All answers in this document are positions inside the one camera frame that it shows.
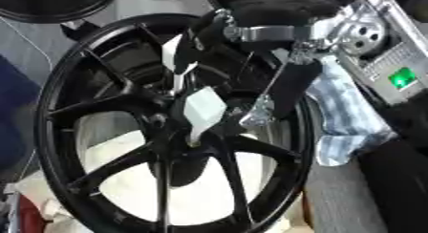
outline white block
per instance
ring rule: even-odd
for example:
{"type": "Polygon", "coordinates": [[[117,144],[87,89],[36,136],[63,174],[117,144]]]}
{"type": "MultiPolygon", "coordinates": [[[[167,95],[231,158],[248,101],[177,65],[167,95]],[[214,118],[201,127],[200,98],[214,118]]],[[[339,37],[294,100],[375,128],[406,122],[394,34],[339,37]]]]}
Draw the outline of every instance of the white block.
{"type": "Polygon", "coordinates": [[[216,125],[225,113],[226,105],[211,87],[190,95],[184,104],[184,116],[192,124],[191,141],[216,125]]]}
{"type": "MultiPolygon", "coordinates": [[[[172,72],[175,71],[176,65],[174,64],[174,56],[177,51],[177,46],[180,43],[180,40],[182,39],[182,35],[177,35],[165,44],[162,45],[162,62],[163,66],[165,66],[167,69],[171,70],[172,72]]],[[[187,68],[187,71],[184,74],[187,74],[189,71],[193,70],[198,66],[198,63],[192,63],[187,68]]]]}

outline white plastic part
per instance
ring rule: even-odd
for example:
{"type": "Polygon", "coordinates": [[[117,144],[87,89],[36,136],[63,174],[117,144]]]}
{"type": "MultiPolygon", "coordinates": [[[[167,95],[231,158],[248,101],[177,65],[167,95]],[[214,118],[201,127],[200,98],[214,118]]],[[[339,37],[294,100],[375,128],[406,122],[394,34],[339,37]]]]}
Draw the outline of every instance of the white plastic part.
{"type": "MultiPolygon", "coordinates": [[[[177,46],[179,45],[181,39],[182,39],[182,35],[179,34],[162,45],[163,66],[165,66],[167,69],[172,71],[172,73],[174,73],[176,69],[176,65],[174,64],[174,56],[176,54],[177,46]]],[[[180,75],[174,74],[174,87],[172,90],[173,95],[176,93],[179,93],[182,90],[184,86],[184,76],[190,71],[192,71],[193,69],[195,69],[196,66],[198,66],[198,64],[195,62],[191,64],[187,68],[186,72],[184,72],[183,74],[180,74],[180,75]]]]}
{"type": "MultiPolygon", "coordinates": [[[[174,56],[176,54],[177,46],[179,45],[181,39],[182,39],[182,35],[179,34],[162,45],[163,66],[171,70],[173,73],[176,69],[176,65],[174,64],[174,56]]],[[[187,71],[184,74],[187,74],[189,71],[196,68],[196,66],[198,66],[196,62],[191,64],[187,68],[187,71]]]]}
{"type": "Polygon", "coordinates": [[[201,134],[220,122],[225,109],[225,103],[209,86],[190,95],[184,104],[184,116],[193,126],[189,143],[198,144],[201,134]]]}

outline white cloth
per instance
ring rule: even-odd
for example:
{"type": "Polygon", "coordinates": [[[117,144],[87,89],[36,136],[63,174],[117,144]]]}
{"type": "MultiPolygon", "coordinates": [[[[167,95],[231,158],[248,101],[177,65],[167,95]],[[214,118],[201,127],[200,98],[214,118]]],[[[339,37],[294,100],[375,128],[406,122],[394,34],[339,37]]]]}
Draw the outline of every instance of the white cloth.
{"type": "Polygon", "coordinates": [[[321,61],[323,73],[307,91],[324,118],[324,135],[316,145],[316,159],[324,166],[338,166],[347,163],[355,150],[382,144],[396,134],[359,92],[335,56],[321,61]]]}

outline wheel spoke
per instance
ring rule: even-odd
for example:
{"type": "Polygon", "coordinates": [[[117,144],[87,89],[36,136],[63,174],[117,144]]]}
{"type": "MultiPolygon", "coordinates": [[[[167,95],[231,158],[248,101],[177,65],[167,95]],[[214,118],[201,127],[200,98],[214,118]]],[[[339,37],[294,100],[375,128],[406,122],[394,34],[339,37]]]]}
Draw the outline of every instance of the wheel spoke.
{"type": "Polygon", "coordinates": [[[230,150],[226,142],[221,138],[211,138],[211,145],[218,151],[216,158],[222,165],[225,176],[232,189],[235,201],[235,210],[233,212],[235,220],[244,224],[253,224],[248,201],[246,199],[246,190],[239,171],[235,152],[230,150]]]}
{"type": "Polygon", "coordinates": [[[161,159],[154,165],[158,185],[158,221],[157,231],[167,233],[169,227],[169,194],[171,184],[171,163],[168,159],[161,159]]]}
{"type": "Polygon", "coordinates": [[[254,138],[244,136],[229,137],[227,144],[235,151],[255,153],[276,159],[278,162],[296,162],[301,158],[299,153],[274,146],[254,138]]]}
{"type": "Polygon", "coordinates": [[[99,55],[93,51],[86,49],[84,51],[88,56],[90,56],[96,63],[99,65],[100,69],[108,76],[112,81],[120,86],[125,88],[128,85],[132,84],[131,80],[127,78],[123,73],[113,68],[107,61],[103,60],[99,55]]]}
{"type": "Polygon", "coordinates": [[[112,97],[94,99],[91,101],[80,102],[68,107],[50,111],[49,117],[62,118],[68,120],[77,120],[80,117],[102,112],[126,111],[125,104],[130,99],[128,95],[115,95],[112,97]]]}
{"type": "Polygon", "coordinates": [[[88,195],[98,193],[98,187],[108,178],[145,162],[154,161],[153,142],[149,142],[117,159],[97,168],[84,177],[68,184],[69,189],[77,194],[88,195]]]}
{"type": "Polygon", "coordinates": [[[152,33],[145,25],[138,25],[140,32],[142,32],[143,39],[147,40],[147,43],[152,47],[155,54],[159,57],[162,56],[162,43],[161,40],[152,33]]]}

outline fabric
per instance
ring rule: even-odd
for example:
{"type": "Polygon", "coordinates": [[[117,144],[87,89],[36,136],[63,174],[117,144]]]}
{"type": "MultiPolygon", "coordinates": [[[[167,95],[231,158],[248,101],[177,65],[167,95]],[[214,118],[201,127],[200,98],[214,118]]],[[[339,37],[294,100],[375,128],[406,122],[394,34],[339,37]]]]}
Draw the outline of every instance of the fabric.
{"type": "Polygon", "coordinates": [[[426,232],[427,151],[394,139],[360,157],[360,168],[388,232],[426,232]]]}
{"type": "Polygon", "coordinates": [[[324,166],[338,166],[347,163],[355,150],[382,144],[396,134],[358,91],[335,56],[322,58],[322,63],[323,73],[307,91],[324,118],[316,159],[324,166]]]}

